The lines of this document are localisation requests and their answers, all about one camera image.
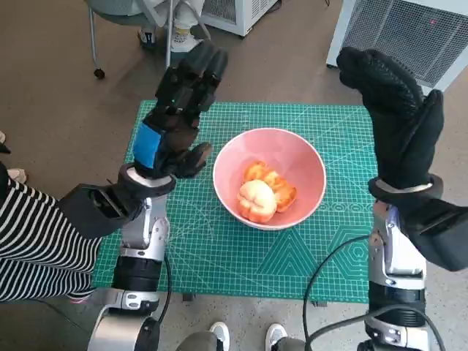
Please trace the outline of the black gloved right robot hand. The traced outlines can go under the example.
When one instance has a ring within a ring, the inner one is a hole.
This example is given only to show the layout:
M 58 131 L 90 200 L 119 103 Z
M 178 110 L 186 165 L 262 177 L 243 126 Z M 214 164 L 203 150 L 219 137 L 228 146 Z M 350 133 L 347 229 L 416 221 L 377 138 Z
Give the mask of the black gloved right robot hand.
M 336 63 L 341 83 L 361 94 L 371 117 L 379 179 L 394 189 L 431 183 L 442 92 L 423 94 L 406 66 L 378 50 L 345 47 Z

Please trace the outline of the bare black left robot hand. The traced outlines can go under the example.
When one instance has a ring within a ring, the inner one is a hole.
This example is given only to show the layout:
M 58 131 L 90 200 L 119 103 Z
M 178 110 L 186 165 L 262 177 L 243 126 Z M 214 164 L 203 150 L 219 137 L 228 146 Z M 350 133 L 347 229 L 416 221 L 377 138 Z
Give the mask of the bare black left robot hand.
M 227 51 L 205 39 L 165 70 L 156 105 L 141 122 L 134 141 L 138 174 L 152 179 L 191 178 L 205 167 L 211 144 L 192 144 L 199 133 L 200 115 L 214 103 L 227 63 Z

